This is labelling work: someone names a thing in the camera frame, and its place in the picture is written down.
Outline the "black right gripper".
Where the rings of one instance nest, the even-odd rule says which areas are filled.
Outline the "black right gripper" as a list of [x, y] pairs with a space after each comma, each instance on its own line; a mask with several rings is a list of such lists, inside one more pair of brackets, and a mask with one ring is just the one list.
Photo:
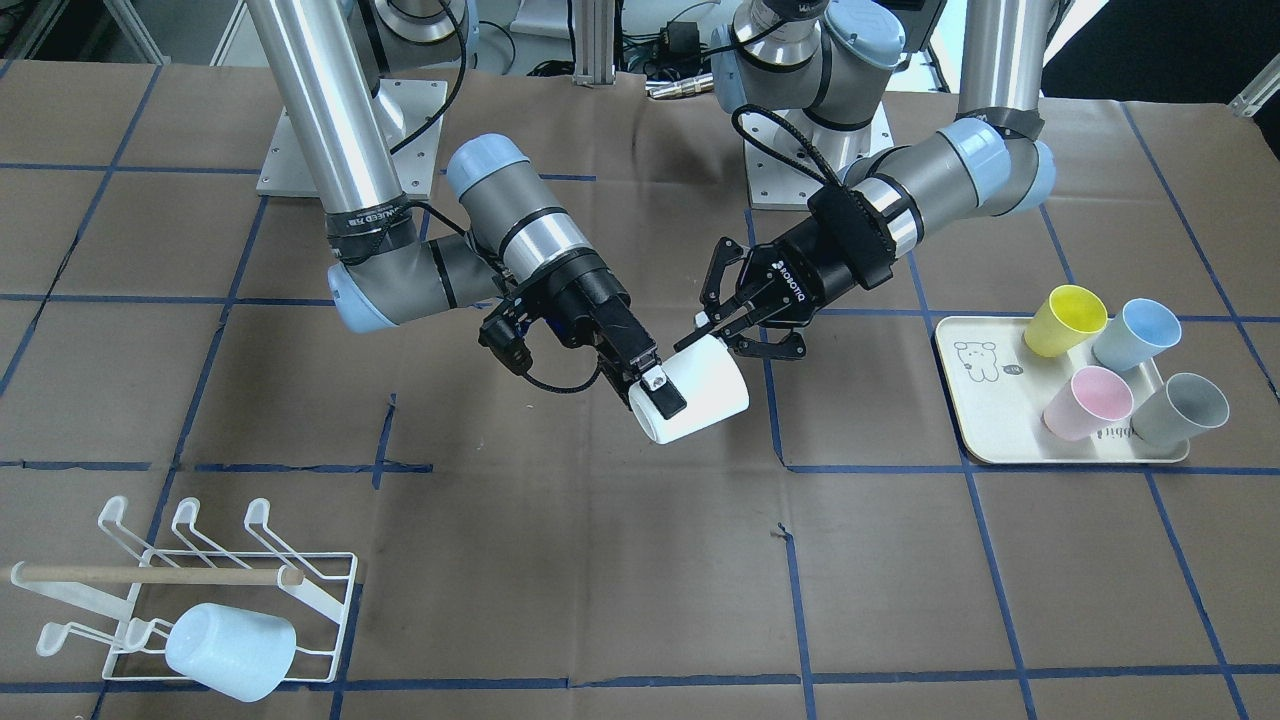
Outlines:
[[626, 396], [643, 378], [644, 395], [664, 420], [686, 409], [687, 401], [659, 365], [655, 341], [630, 311], [630, 295], [598, 252], [571, 250], [506, 290], [477, 338], [509, 372], [540, 389], [571, 395], [589, 388], [595, 375], [572, 388], [530, 375], [532, 355], [525, 336], [536, 319], [545, 320], [566, 348], [593, 346], [599, 356], [595, 375], [603, 374], [618, 395]]

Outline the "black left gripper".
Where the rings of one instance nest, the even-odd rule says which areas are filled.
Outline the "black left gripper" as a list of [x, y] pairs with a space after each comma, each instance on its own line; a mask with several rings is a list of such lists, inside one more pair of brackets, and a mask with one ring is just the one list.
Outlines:
[[[724, 273], [740, 261], [745, 265], [739, 286], [731, 296], [723, 296]], [[673, 350], [684, 351], [712, 336], [740, 357], [804, 359], [806, 345], [800, 331], [790, 331], [776, 342], [751, 340], [745, 332], [760, 323], [776, 329], [805, 327], [819, 309], [850, 290], [851, 269], [846, 258], [813, 217], [750, 254], [736, 241], [722, 238], [712, 252], [700, 293], [705, 319], [696, 320], [695, 331], [677, 341]]]

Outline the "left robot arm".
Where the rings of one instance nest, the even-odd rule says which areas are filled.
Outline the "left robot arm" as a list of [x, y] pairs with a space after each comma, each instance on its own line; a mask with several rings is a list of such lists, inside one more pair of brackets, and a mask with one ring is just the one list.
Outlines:
[[972, 1], [955, 118], [910, 133], [884, 92], [906, 33], [874, 1], [745, 1], [712, 78], [742, 137], [750, 204], [804, 210], [776, 240], [716, 245], [695, 331], [749, 357], [800, 359], [804, 328], [952, 222], [1042, 204], [1055, 177], [1038, 110], [1062, 1]]

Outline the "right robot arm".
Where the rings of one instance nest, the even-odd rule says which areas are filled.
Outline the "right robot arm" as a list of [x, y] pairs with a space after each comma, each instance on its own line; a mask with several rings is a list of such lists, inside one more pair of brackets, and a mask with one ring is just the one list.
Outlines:
[[396, 78], [466, 61], [467, 1], [250, 1], [284, 109], [261, 193], [315, 196], [334, 264], [326, 282], [356, 333], [493, 299], [479, 343], [531, 378], [526, 336], [545, 322], [567, 348], [596, 355], [643, 416], [671, 420], [690, 396], [632, 314], [628, 291], [530, 160], [502, 135], [461, 145], [445, 169], [466, 225], [429, 202], [438, 141], [460, 82]]

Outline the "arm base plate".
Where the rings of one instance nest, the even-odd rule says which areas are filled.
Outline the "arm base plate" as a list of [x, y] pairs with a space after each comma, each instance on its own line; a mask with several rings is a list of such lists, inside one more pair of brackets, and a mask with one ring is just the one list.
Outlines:
[[[372, 115], [384, 145], [396, 146], [425, 123], [445, 100], [448, 83], [439, 79], [381, 79], [376, 97], [370, 100]], [[310, 172], [303, 146], [307, 133], [315, 135], [315, 123], [334, 126], [334, 113], [320, 102], [294, 105], [302, 113], [294, 118], [293, 106], [282, 113], [256, 184], [257, 193], [273, 197], [319, 199], [321, 196]], [[426, 201], [433, 195], [438, 177], [436, 151], [444, 119], [390, 155], [402, 190], [412, 200]]]
[[[833, 170], [842, 170], [861, 158], [874, 155], [893, 146], [884, 106], [876, 109], [872, 123], [855, 131], [836, 131], [818, 126], [799, 109], [782, 110], [782, 118], [791, 122], [808, 137]], [[787, 131], [758, 114], [742, 117], [748, 133], [787, 159], [813, 168], [806, 151]], [[760, 210], [803, 211], [806, 201], [819, 188], [819, 182], [790, 165], [744, 145], [750, 205]]]

